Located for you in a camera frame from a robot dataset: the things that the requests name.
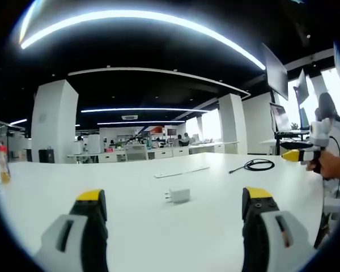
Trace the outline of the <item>person's right hand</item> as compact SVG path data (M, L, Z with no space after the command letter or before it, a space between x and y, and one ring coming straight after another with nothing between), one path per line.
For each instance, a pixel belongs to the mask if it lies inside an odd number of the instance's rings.
M334 163L335 159L338 159L333 154L323 150L321 151L321 155L318 159L318 163L320 164L320 175L324 179L333 179L334 178Z

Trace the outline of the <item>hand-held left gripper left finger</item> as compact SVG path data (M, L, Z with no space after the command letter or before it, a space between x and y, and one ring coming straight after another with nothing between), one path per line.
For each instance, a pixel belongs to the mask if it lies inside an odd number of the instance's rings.
M108 271L106 222L104 190L80 194L44 231L34 260L43 271Z

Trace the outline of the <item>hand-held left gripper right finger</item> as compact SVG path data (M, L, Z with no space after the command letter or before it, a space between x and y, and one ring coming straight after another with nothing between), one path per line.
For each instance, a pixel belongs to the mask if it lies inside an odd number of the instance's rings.
M242 271L300 271L315 255L307 229L264 189L243 189L242 220Z

